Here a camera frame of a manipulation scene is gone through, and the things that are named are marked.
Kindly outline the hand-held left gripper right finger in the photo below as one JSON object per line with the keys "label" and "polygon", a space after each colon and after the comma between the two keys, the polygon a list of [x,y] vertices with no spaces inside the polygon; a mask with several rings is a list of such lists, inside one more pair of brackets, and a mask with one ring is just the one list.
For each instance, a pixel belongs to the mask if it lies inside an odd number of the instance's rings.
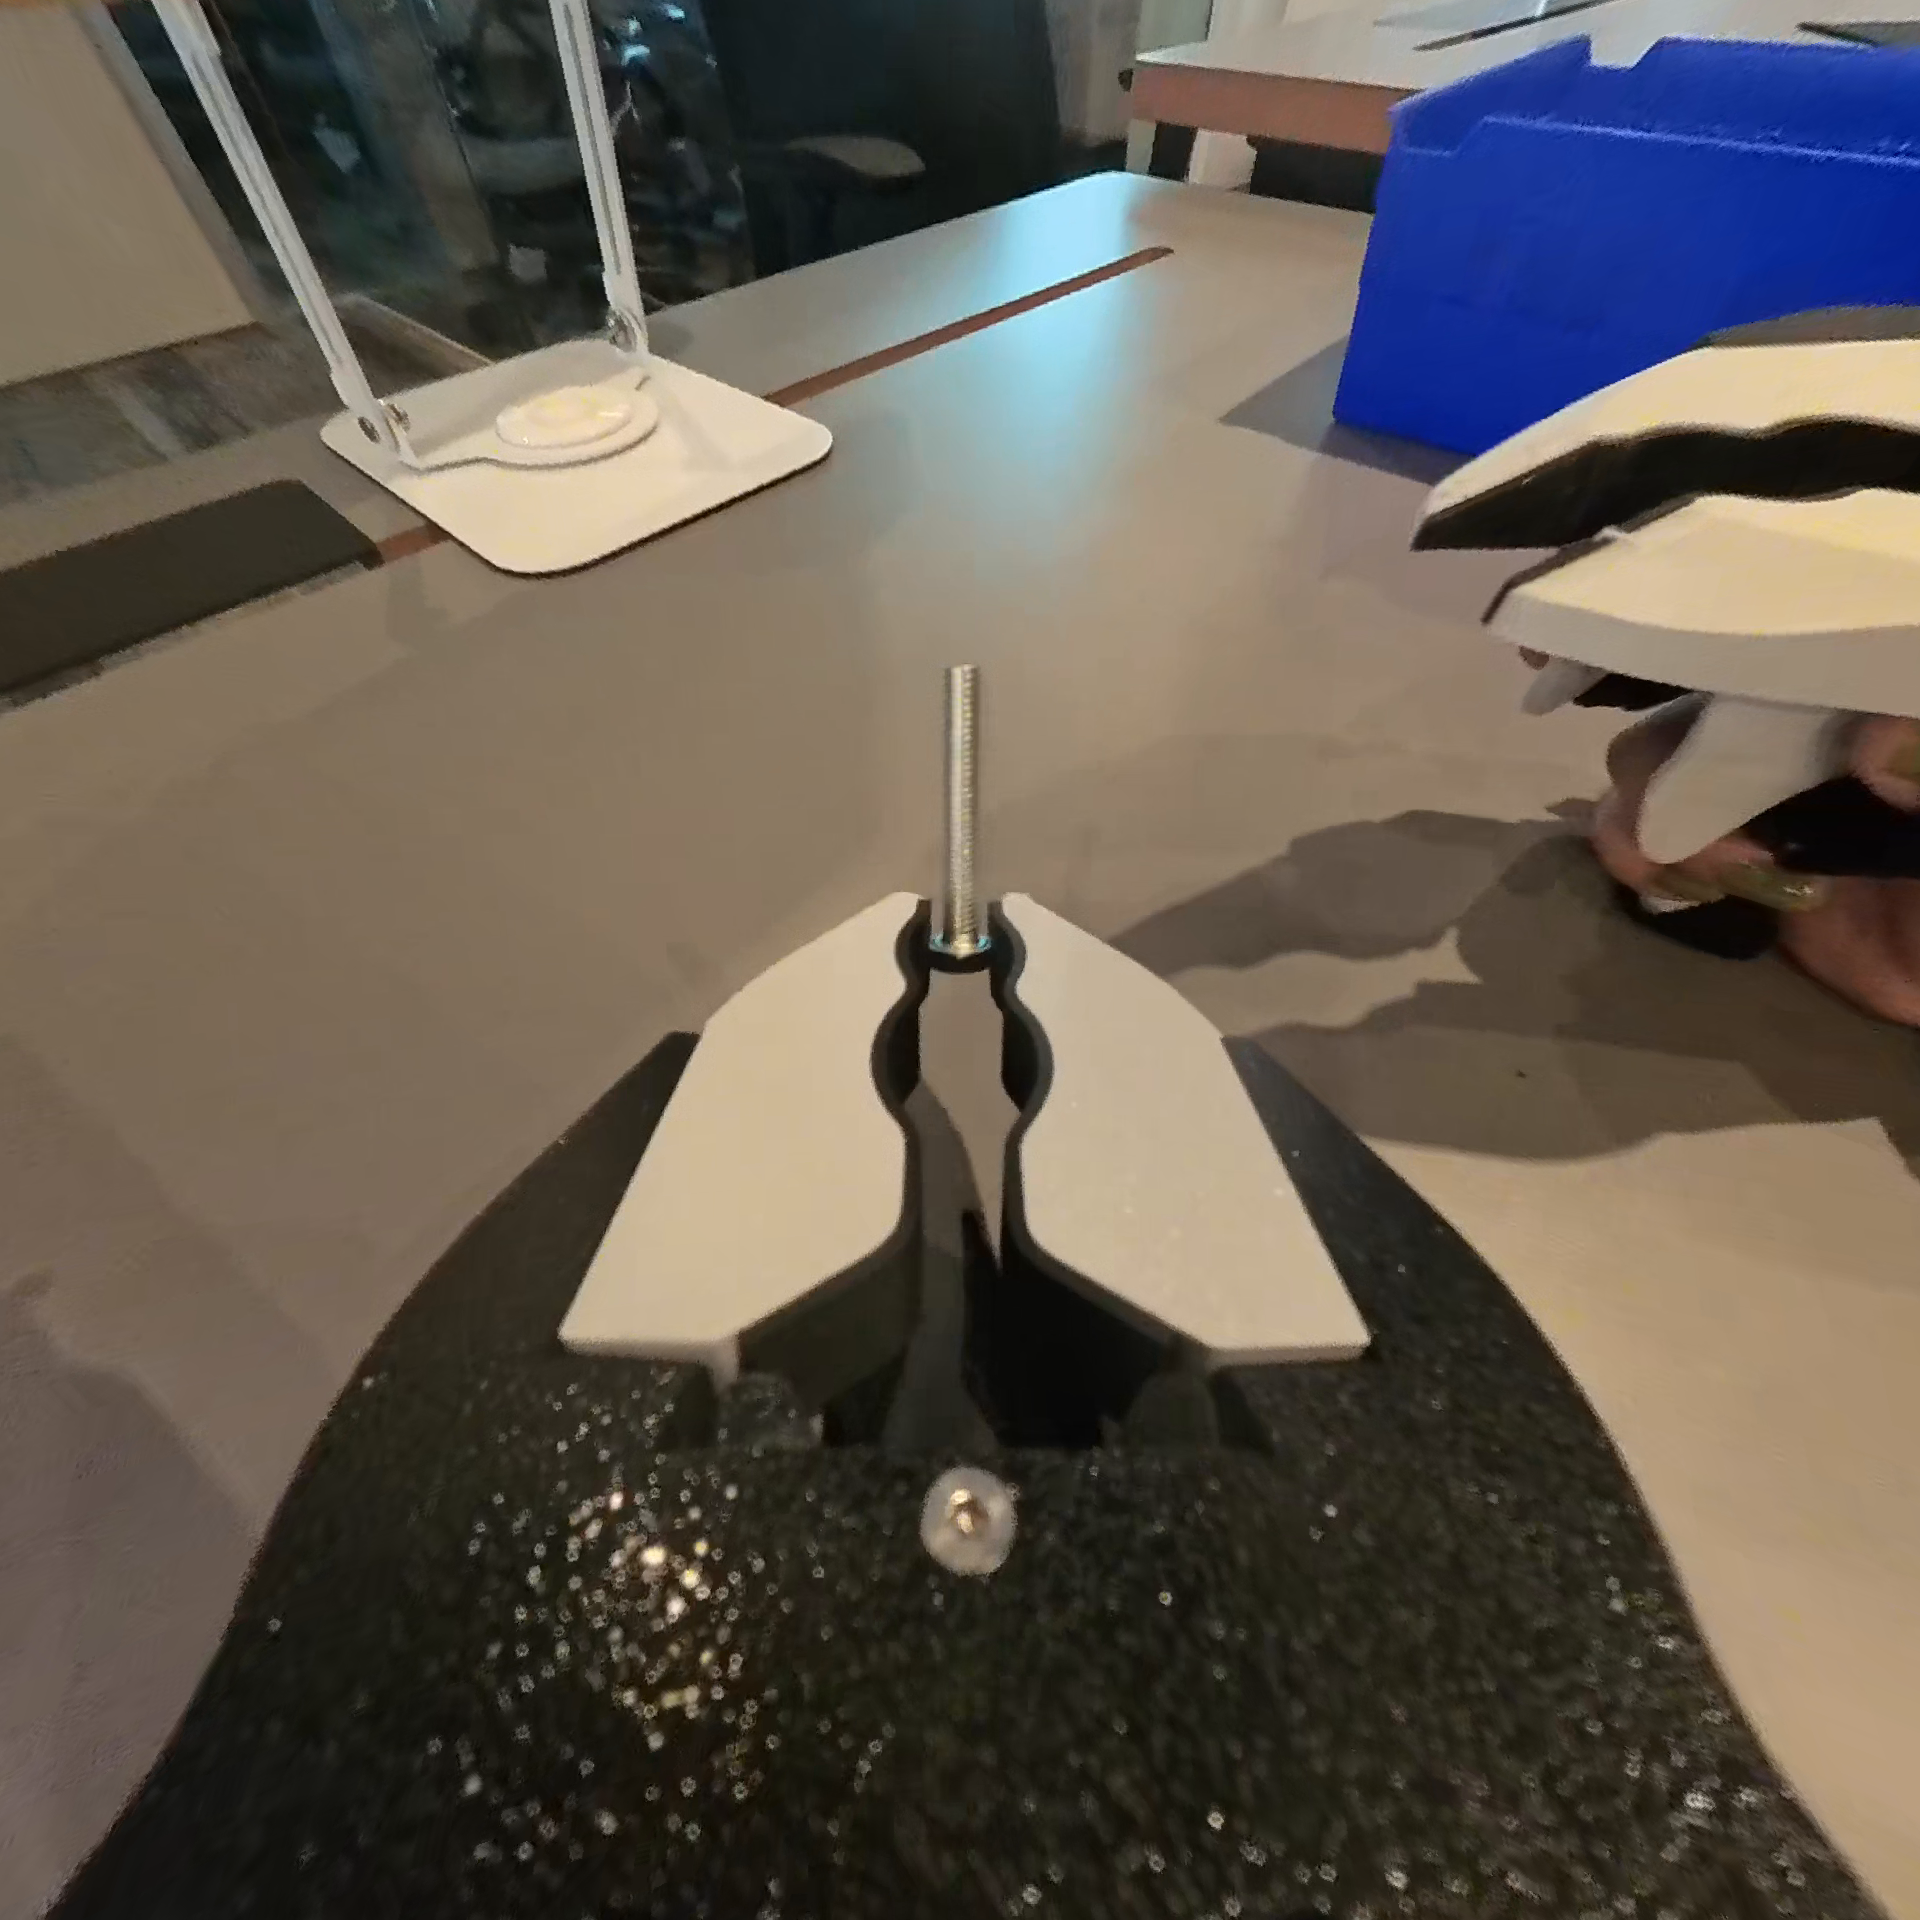
{"label": "hand-held left gripper right finger", "polygon": [[992,923],[1008,1248],[1208,1368],[1363,1354],[1370,1328],[1216,1023],[1028,894]]}

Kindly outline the blue plastic bin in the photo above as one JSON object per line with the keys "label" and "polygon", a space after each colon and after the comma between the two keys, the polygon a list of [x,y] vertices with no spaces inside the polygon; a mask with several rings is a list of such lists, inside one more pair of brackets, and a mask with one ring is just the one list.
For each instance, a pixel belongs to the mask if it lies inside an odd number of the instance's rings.
{"label": "blue plastic bin", "polygon": [[1916,50],[1562,38],[1394,110],[1333,418],[1477,455],[1720,329],[1916,288]]}

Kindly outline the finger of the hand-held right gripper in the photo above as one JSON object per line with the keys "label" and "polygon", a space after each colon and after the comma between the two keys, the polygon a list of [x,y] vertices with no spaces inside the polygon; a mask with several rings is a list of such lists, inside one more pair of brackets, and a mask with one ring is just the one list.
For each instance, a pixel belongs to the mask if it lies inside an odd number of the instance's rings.
{"label": "finger of the hand-held right gripper", "polygon": [[1917,495],[1701,495],[1524,569],[1484,624],[1642,680],[1916,717]]}
{"label": "finger of the hand-held right gripper", "polygon": [[1916,305],[1714,330],[1459,465],[1410,546],[1559,549],[1704,495],[1855,490],[1917,490]]}

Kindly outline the silver threaded bolt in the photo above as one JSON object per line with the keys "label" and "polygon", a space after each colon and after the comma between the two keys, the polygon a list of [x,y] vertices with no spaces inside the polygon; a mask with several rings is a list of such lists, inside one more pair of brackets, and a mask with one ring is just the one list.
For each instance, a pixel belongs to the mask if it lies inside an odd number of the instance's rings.
{"label": "silver threaded bolt", "polygon": [[929,927],[930,963],[944,971],[979,971],[992,959],[991,910],[977,879],[977,755],[979,666],[956,662],[944,669],[944,842]]}

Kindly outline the person's right hand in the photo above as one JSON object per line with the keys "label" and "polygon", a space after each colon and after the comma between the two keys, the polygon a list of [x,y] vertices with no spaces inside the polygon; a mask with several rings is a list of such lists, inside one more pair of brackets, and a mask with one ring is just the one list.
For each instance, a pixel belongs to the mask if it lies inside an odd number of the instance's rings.
{"label": "person's right hand", "polygon": [[1707,721],[1704,693],[1617,733],[1591,850],[1617,905],[1674,944],[1716,957],[1780,955],[1883,1022],[1917,1023],[1916,719],[1845,713],[1837,771],[1756,811],[1677,859],[1643,850],[1642,813]]}

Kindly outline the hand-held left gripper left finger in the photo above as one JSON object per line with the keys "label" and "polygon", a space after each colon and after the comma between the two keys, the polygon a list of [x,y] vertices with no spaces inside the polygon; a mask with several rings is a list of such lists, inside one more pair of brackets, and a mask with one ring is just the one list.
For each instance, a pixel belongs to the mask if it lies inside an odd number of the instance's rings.
{"label": "hand-held left gripper left finger", "polygon": [[889,894],[706,1022],[563,1321],[572,1352],[883,1375],[919,1315],[925,905]]}

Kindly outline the white lamp stand base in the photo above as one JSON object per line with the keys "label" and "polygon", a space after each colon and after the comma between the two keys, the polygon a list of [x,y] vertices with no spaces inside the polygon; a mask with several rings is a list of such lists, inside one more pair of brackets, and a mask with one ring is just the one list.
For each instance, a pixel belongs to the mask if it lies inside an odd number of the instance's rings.
{"label": "white lamp stand base", "polygon": [[820,464],[824,422],[649,345],[588,5],[548,6],[609,322],[379,397],[223,64],[201,5],[156,13],[327,363],[322,443],[479,559],[547,577],[626,553]]}

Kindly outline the black office chair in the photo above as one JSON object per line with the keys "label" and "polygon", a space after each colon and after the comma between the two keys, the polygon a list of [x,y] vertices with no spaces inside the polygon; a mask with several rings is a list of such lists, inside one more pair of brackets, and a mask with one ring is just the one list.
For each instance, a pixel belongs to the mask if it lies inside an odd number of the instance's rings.
{"label": "black office chair", "polygon": [[701,5],[759,278],[1039,194],[1042,1]]}

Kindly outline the black rectangular mat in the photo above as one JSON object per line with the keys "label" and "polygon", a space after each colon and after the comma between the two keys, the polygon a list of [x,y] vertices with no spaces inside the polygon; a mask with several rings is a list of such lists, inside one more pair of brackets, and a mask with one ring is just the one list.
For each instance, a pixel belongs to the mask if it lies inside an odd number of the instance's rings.
{"label": "black rectangular mat", "polygon": [[2,571],[2,694],[34,694],[151,639],[379,561],[375,539],[292,479],[24,559]]}

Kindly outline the wood edged white desk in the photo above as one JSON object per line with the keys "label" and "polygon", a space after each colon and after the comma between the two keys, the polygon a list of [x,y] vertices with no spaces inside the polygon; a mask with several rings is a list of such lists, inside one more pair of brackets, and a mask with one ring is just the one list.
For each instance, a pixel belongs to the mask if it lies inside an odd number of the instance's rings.
{"label": "wood edged white desk", "polygon": [[1130,169],[1257,198],[1372,209],[1392,112],[1455,54],[1554,31],[1586,5],[1211,5],[1203,38],[1123,73]]}

